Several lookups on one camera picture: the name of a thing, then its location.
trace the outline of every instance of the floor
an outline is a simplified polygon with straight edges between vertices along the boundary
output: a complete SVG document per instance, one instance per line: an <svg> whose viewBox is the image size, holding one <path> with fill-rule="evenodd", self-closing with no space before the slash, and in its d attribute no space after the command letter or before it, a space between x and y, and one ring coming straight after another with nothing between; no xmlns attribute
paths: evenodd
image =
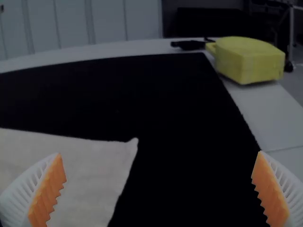
<svg viewBox="0 0 303 227"><path fill-rule="evenodd" d="M294 48L294 71L285 73L280 84L303 106L303 45Z"/></svg>

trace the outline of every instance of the table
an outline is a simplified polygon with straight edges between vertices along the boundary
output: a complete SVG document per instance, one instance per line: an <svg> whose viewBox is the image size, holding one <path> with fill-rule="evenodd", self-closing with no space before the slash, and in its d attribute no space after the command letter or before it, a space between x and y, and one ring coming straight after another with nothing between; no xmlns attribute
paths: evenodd
<svg viewBox="0 0 303 227"><path fill-rule="evenodd" d="M101 58L182 54L183 51L171 48L170 42L191 39L203 40L203 38L187 38L129 41L42 52L2 61L0 73ZM209 53L202 52L214 64L214 58ZM303 180L303 167L300 162L303 158L303 108L278 82L240 86L226 78L222 78L222 81L260 147Z"/></svg>

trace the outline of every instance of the yellow foam block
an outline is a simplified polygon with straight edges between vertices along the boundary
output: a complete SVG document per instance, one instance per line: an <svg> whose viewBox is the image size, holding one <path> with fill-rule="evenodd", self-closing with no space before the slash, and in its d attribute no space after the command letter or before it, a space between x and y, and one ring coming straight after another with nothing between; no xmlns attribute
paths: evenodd
<svg viewBox="0 0 303 227"><path fill-rule="evenodd" d="M281 79L285 53L272 44L247 37L230 36L207 43L215 68L239 84Z"/></svg>

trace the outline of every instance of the white towel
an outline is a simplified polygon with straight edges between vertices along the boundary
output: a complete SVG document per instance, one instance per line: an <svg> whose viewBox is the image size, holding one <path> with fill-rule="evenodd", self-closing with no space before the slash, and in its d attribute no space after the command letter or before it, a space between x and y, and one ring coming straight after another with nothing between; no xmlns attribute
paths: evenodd
<svg viewBox="0 0 303 227"><path fill-rule="evenodd" d="M0 192L44 157L60 152L67 182L48 227L106 227L137 152L128 143L0 129Z"/></svg>

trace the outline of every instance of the black foam mat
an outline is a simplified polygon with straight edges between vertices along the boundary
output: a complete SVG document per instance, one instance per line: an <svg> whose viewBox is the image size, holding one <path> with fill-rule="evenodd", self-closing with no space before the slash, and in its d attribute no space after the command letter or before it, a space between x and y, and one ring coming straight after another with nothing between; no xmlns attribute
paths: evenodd
<svg viewBox="0 0 303 227"><path fill-rule="evenodd" d="M110 227L266 226L250 179L260 148L202 53L3 73L0 127L93 140L137 137Z"/></svg>

